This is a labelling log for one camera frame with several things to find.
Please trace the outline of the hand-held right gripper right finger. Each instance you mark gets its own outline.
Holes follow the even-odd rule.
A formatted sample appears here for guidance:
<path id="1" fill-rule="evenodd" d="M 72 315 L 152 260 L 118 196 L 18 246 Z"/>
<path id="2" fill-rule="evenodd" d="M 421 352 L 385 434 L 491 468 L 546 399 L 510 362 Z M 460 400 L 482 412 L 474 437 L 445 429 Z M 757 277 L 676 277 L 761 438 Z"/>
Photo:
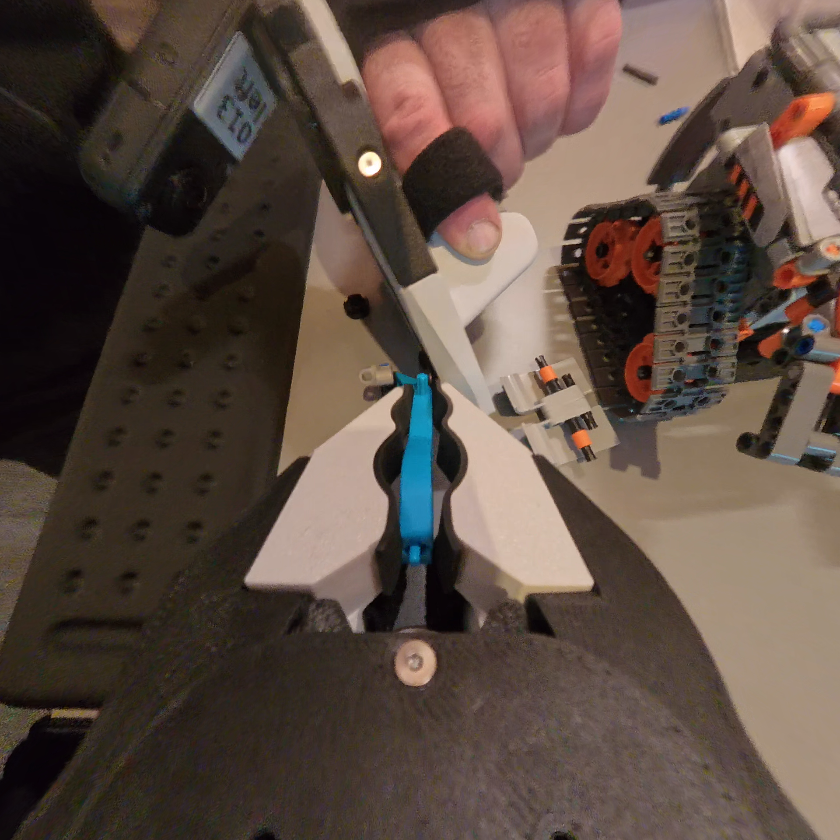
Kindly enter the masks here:
<path id="1" fill-rule="evenodd" d="M 540 471 L 552 466 L 459 392 L 436 394 L 436 410 L 449 481 L 434 544 L 444 591 L 468 602 L 590 592 L 592 574 Z"/>

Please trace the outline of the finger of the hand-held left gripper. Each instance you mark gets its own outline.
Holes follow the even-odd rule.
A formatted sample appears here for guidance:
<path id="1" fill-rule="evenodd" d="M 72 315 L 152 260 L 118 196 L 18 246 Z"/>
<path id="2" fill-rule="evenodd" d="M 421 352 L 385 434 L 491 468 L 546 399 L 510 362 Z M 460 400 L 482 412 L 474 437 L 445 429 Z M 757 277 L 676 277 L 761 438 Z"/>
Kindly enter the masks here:
<path id="1" fill-rule="evenodd" d="M 493 409 L 456 302 L 460 292 L 474 292 L 487 282 L 488 269 L 440 271 L 402 287 L 387 270 L 381 284 L 381 347 L 408 373 L 420 372 L 424 351 L 434 373 L 482 411 Z"/>

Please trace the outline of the small grey orange connector assembly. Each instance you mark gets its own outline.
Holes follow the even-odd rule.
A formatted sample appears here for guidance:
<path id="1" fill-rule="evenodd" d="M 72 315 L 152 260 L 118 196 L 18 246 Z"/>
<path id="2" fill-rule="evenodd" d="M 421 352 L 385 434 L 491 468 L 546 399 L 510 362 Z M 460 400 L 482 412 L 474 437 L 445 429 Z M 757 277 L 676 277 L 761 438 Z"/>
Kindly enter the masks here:
<path id="1" fill-rule="evenodd" d="M 552 466 L 590 463 L 618 446 L 616 431 L 574 358 L 538 357 L 530 371 L 500 378 L 518 429 L 531 451 Z"/>

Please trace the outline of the black perforated board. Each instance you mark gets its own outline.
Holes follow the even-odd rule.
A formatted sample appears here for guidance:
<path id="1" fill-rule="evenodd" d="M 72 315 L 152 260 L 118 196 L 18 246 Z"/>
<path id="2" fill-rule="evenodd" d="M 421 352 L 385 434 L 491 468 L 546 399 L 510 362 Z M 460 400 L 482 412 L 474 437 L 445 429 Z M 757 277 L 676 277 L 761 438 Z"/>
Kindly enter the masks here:
<path id="1" fill-rule="evenodd" d="M 280 109 L 194 233 L 148 228 L 2 645 L 2 702 L 98 707 L 273 482 L 321 177 Z"/>

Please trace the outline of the person's left hand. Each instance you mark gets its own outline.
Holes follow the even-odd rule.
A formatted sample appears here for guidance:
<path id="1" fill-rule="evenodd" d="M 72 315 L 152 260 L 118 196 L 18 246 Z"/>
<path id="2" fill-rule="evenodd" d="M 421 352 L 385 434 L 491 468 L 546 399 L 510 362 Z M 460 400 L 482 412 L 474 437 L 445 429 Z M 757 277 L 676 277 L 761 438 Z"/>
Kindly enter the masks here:
<path id="1" fill-rule="evenodd" d="M 360 72 L 400 175 L 461 128 L 508 189 L 527 162 L 597 118 L 622 34 L 621 2 L 478 2 L 375 38 Z"/>

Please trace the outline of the small white blue connector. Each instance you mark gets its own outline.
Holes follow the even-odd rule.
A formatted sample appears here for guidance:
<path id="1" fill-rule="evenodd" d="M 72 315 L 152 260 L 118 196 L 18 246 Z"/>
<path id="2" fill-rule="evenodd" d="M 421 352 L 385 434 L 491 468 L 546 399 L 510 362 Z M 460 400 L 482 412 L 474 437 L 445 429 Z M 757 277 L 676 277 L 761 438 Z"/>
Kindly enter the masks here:
<path id="1" fill-rule="evenodd" d="M 398 386 L 396 374 L 397 369 L 388 362 L 371 365 L 360 371 L 364 401 L 374 403 Z"/>

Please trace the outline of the blue plastic separator tool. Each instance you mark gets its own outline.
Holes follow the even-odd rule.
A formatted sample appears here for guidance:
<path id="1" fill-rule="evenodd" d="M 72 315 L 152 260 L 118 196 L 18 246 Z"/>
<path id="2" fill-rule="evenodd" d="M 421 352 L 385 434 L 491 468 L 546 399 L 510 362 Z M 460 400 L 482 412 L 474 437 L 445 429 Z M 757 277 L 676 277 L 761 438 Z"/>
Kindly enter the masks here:
<path id="1" fill-rule="evenodd" d="M 394 374 L 395 383 L 413 391 L 408 433 L 400 472 L 399 526 L 402 561 L 428 565 L 434 546 L 434 406 L 426 374 Z"/>

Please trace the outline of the grey orange tracked toy robot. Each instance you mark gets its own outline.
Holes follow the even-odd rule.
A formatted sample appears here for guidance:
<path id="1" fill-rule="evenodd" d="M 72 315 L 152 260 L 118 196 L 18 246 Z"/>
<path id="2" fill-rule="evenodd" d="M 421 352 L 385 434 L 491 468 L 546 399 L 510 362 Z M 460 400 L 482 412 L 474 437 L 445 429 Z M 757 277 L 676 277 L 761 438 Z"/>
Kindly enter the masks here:
<path id="1" fill-rule="evenodd" d="M 838 98 L 838 14 L 784 20 L 681 123 L 653 192 L 571 219 L 560 280 L 615 419 L 779 376 L 738 451 L 838 476 Z"/>

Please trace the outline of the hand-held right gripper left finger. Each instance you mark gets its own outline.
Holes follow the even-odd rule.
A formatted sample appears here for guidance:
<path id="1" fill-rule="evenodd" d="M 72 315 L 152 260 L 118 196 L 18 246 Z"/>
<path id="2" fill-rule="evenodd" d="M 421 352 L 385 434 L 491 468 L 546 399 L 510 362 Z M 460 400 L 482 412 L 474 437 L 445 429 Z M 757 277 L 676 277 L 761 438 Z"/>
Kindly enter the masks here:
<path id="1" fill-rule="evenodd" d="M 390 498 L 374 464 L 402 397 L 396 387 L 314 450 L 245 576 L 250 590 L 375 598 L 395 587 L 400 534 L 377 557 Z"/>

